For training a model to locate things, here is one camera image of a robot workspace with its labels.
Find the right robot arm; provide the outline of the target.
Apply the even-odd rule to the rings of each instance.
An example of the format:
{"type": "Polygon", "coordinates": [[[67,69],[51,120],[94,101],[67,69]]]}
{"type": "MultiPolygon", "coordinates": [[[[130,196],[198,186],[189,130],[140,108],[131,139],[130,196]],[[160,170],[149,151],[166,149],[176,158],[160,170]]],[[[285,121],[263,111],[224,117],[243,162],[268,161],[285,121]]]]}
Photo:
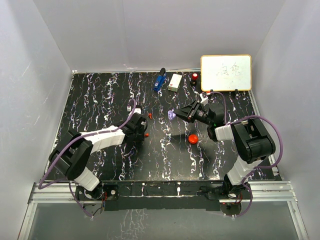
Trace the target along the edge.
{"type": "Polygon", "coordinates": [[[237,159],[226,173],[222,185],[218,187],[201,187],[200,191],[230,199],[239,195],[248,185],[248,175],[258,165],[274,154],[276,145],[262,121],[256,117],[227,124],[225,108],[220,103],[211,103],[208,109],[197,100],[191,104],[175,109],[173,113],[185,122],[199,121],[207,125],[208,137],[214,141],[233,141],[237,159]]]}

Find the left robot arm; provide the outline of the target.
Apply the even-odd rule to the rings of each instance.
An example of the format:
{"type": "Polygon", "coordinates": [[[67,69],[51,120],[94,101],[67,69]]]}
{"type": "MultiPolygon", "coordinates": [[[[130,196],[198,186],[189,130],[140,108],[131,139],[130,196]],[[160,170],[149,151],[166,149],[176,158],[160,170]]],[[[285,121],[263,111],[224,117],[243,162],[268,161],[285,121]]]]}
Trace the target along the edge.
{"type": "Polygon", "coordinates": [[[91,132],[69,130],[57,144],[49,156],[53,163],[60,152],[76,139],[59,157],[54,167],[69,181],[76,182],[84,188],[87,198],[97,200],[103,195],[103,184],[94,173],[87,168],[91,154],[108,147],[127,143],[142,142],[148,122],[142,116],[141,107],[129,114],[130,119],[108,128],[91,132]]]}

